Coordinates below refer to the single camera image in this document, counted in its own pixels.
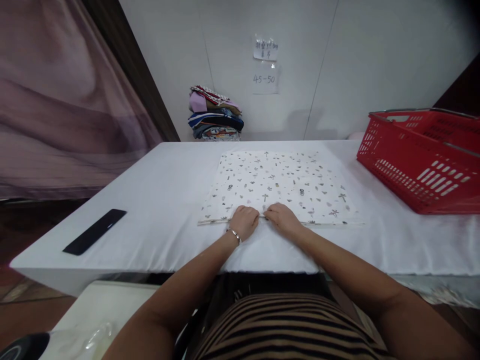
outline phone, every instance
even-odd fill
[[[100,220],[85,230],[79,237],[73,240],[66,248],[63,249],[64,253],[72,255],[82,255],[93,244],[100,239],[117,221],[124,217],[126,211],[112,209],[103,215]]]

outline striped shirt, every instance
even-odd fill
[[[392,359],[340,307],[312,294],[250,295],[206,334],[193,359]]]

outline pink garment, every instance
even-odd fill
[[[196,91],[190,94],[190,107],[194,113],[207,112],[207,100]]]
[[[162,141],[80,0],[0,24],[0,198],[91,197]]]
[[[205,97],[202,95],[198,94],[196,91],[193,91],[190,94],[190,100],[189,100],[190,108],[194,113],[206,113],[207,110],[207,100]],[[240,106],[238,106],[236,103],[234,103],[231,100],[227,100],[224,102],[224,104],[233,106],[238,109],[239,112],[242,112],[242,109]]]

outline woman's right hand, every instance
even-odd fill
[[[295,238],[305,229],[293,211],[279,202],[271,205],[263,215],[272,222],[280,234],[290,241],[295,241]]]

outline dark wooden door frame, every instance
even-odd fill
[[[480,54],[438,99],[434,108],[480,117]]]
[[[98,30],[145,106],[162,139],[180,141],[149,67],[118,0],[82,0]]]

